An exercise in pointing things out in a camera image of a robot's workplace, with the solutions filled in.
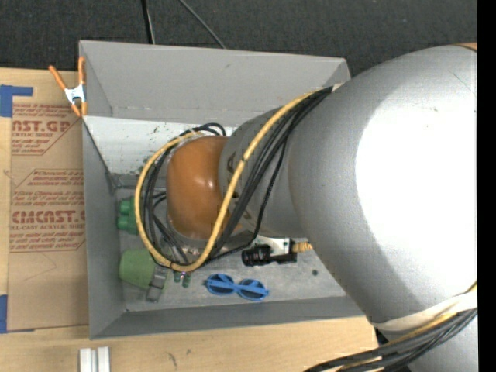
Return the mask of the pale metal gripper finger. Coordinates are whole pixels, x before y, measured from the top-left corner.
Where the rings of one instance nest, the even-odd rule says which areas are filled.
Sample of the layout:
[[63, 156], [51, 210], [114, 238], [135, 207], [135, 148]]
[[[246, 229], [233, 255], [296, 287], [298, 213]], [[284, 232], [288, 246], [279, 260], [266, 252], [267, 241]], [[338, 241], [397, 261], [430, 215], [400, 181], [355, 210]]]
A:
[[156, 265], [150, 278], [149, 287], [146, 293], [148, 302], [158, 302], [167, 281], [168, 269], [161, 265]]

